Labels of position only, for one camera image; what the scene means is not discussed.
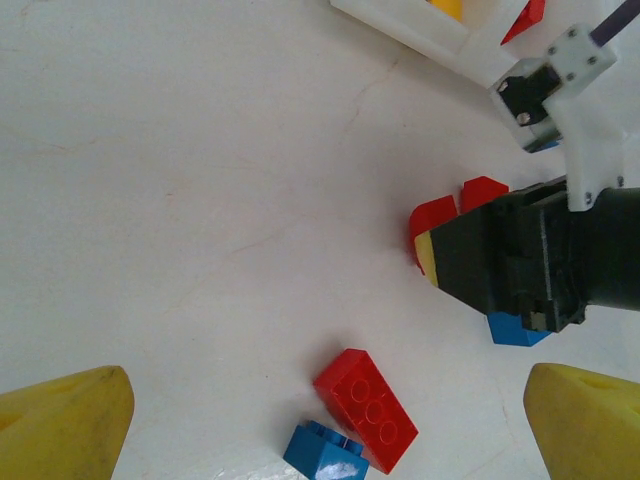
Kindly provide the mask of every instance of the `yellow piece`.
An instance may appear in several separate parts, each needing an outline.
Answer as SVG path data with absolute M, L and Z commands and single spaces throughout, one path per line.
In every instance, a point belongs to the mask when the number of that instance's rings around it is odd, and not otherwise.
M 459 22 L 462 21 L 462 0 L 431 0 L 431 4 Z
M 418 263 L 422 268 L 425 276 L 431 280 L 436 287 L 438 286 L 438 274 L 436 273 L 436 259 L 433 255 L 433 243 L 431 241 L 431 233 L 424 232 L 418 235 L 413 244 L 416 247 L 416 256 Z
M 539 364 L 524 406 L 552 480 L 640 478 L 639 384 Z
M 0 395 L 0 478 L 110 479 L 132 415 L 121 367 Z

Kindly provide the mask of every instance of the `purple wire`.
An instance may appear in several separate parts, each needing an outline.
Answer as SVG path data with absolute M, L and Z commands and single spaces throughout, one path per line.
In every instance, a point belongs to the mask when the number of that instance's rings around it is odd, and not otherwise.
M 596 45 L 602 47 L 638 15 L 640 15 L 640 0 L 625 0 L 615 12 L 591 32 L 591 38 Z

